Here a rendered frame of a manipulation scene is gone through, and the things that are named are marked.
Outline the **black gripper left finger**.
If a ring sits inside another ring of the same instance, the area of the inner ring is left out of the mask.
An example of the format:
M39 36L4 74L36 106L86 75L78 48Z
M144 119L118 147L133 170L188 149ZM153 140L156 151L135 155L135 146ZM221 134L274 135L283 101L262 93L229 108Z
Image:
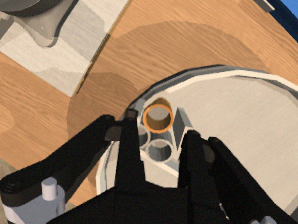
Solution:
M122 121L101 115L44 160L3 177L0 197L8 224L46 224L63 214L112 141L120 141L112 224L152 224L138 133L144 104L139 98Z

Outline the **bronze bushing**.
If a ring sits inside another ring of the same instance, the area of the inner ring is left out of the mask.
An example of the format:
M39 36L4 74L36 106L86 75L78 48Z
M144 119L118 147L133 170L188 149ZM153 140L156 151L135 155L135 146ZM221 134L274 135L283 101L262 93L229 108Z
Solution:
M148 111L154 107L163 107L169 112L169 114L167 115L166 118L162 120L154 120L148 114ZM170 127L173 124L173 120L174 120L174 117L173 117L171 105L164 98L160 97L156 99L150 105L148 105L144 110L144 114L143 114L144 125L148 130L154 133L162 133L170 129Z

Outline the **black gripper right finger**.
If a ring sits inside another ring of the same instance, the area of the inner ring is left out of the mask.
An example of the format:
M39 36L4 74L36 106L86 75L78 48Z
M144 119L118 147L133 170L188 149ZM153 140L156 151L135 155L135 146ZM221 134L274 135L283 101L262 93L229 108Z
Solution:
M220 139L201 138L184 108L177 107L172 127L180 152L177 187L188 189L187 224L227 224L226 215L233 224L298 224Z

